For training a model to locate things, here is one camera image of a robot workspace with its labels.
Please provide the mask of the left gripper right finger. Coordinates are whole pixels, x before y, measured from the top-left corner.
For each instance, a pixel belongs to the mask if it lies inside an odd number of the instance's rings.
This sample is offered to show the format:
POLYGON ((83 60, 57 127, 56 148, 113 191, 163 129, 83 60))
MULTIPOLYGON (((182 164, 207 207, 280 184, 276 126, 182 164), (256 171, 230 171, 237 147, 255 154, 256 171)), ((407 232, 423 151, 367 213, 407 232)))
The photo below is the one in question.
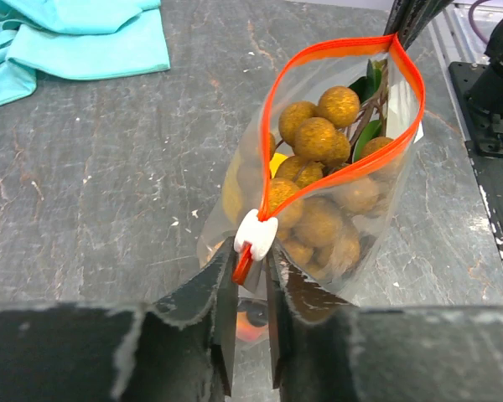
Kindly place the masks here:
POLYGON ((276 389, 354 389, 357 308, 327 291, 276 242, 267 254, 268 329, 276 389))

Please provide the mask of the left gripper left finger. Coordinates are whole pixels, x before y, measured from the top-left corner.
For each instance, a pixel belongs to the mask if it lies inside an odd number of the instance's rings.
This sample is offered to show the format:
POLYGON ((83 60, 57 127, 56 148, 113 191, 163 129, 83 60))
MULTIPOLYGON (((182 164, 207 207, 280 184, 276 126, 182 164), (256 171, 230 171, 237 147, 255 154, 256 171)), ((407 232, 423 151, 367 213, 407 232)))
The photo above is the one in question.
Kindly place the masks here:
POLYGON ((224 396, 232 393, 238 285, 232 281, 238 254, 225 239, 200 272, 155 303, 164 324, 165 371, 186 387, 215 374, 224 396))

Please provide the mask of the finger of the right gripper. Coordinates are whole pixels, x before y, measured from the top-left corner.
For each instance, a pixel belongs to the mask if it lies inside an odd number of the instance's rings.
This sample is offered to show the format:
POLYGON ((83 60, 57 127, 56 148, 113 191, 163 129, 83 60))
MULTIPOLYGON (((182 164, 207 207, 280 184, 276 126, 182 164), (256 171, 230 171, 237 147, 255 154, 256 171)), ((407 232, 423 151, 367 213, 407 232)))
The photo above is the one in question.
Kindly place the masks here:
POLYGON ((404 49, 408 49, 424 28, 452 0, 394 0, 384 35, 397 34, 404 49))

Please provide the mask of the orange toy fruit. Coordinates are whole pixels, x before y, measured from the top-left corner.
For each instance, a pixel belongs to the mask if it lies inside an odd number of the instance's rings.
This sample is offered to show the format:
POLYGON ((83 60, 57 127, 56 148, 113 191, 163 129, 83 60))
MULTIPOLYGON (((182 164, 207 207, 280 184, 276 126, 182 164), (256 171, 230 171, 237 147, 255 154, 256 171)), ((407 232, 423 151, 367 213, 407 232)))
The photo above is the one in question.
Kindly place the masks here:
POLYGON ((266 337, 268 330, 265 312, 238 312, 236 337, 243 342, 254 343, 266 337))

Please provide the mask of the yellow toy fruit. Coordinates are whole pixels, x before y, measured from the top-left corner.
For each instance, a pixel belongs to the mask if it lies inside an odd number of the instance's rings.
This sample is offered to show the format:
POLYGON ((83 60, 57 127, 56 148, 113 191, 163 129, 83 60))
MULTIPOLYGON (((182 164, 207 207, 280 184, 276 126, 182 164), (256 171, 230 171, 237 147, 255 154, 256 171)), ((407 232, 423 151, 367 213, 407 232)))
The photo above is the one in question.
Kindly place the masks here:
MULTIPOLYGON (((270 162, 270 184, 277 176, 277 170, 287 157, 275 153, 274 160, 270 162)), ((221 205, 222 211, 236 229, 245 215, 251 209, 261 209, 263 190, 262 165, 256 165, 254 161, 245 161, 240 153, 235 155, 226 174, 222 187, 221 205)), ((293 227, 301 218, 301 205, 296 207, 287 206, 279 215, 282 227, 293 227)))

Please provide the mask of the clear zip top bag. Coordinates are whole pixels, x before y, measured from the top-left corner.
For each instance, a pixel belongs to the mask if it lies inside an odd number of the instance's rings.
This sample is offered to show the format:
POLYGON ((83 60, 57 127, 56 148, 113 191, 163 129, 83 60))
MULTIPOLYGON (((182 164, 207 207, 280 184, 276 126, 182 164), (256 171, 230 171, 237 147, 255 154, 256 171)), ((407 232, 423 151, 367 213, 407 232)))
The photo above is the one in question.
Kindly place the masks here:
POLYGON ((238 339, 267 335, 266 248, 351 299, 374 264, 422 135, 425 85, 397 34, 293 56, 232 158, 202 229, 206 264, 236 234, 238 339))

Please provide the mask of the brown longan bunch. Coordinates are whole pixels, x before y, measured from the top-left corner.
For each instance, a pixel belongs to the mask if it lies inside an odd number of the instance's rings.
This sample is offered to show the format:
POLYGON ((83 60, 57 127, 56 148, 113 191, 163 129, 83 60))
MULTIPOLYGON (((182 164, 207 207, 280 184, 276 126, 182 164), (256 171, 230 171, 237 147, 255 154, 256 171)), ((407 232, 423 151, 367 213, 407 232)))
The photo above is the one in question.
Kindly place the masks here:
POLYGON ((272 157, 285 144, 292 150, 262 197, 266 218, 254 218, 258 240, 238 240, 243 252, 234 275, 243 283, 252 263, 279 239, 296 265, 318 281, 347 281, 356 275, 366 248, 374 239, 357 229, 356 215, 380 215, 389 207, 391 183, 402 167, 402 155, 374 171, 357 173, 354 166, 376 161, 394 140, 386 108, 389 78, 395 67, 388 59, 370 59, 366 72, 349 86, 333 85, 317 100, 287 102, 279 113, 277 135, 261 151, 272 157), (278 215, 301 205, 293 227, 278 215))

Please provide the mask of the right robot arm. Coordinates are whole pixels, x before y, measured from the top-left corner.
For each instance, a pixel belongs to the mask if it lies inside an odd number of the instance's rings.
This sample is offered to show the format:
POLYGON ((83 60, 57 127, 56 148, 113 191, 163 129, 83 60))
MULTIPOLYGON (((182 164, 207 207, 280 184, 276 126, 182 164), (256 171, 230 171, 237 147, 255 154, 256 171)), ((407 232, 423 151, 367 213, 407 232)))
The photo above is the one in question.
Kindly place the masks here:
MULTIPOLYGON (((385 34, 396 34, 408 48, 448 1, 395 1, 385 34)), ((465 62, 449 65, 455 95, 469 134, 479 154, 503 158, 503 19, 485 48, 487 65, 465 62)))

